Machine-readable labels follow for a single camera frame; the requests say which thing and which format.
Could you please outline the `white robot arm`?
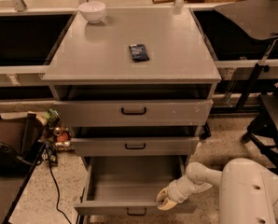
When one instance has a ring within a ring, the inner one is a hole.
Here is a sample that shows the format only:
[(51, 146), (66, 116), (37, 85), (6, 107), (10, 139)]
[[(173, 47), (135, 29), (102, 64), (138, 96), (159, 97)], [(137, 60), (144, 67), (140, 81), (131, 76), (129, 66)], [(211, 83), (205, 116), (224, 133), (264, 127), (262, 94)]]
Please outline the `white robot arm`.
[(158, 208), (167, 211), (189, 195), (219, 188), (220, 224), (276, 224), (278, 221), (278, 175), (245, 158), (229, 161), (223, 170), (199, 162), (186, 167), (157, 196)]

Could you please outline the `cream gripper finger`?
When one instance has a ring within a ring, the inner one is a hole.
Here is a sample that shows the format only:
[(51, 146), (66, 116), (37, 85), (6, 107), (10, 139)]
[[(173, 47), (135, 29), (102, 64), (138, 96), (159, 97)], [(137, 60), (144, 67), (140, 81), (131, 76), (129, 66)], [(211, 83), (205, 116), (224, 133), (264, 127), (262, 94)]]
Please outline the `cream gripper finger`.
[(168, 190), (163, 188), (157, 195), (156, 201), (158, 203), (163, 202), (168, 197)]
[(159, 208), (159, 210), (161, 210), (161, 211), (168, 211), (168, 210), (174, 208), (176, 205), (177, 205), (177, 202), (174, 202), (174, 201), (172, 201), (172, 200), (170, 200), (170, 199), (165, 199), (165, 200), (162, 202), (162, 204), (160, 204), (160, 205), (158, 206), (158, 208)]

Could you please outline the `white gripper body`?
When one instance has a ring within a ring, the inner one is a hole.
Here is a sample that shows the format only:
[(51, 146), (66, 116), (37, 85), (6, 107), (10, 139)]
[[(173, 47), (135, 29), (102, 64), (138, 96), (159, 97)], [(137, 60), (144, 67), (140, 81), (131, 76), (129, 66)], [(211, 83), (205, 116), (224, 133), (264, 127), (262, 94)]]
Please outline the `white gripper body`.
[(168, 198), (174, 203), (183, 203), (190, 195), (190, 193), (186, 193), (185, 191), (182, 191), (178, 187), (175, 180), (168, 185), (167, 194), (168, 194)]

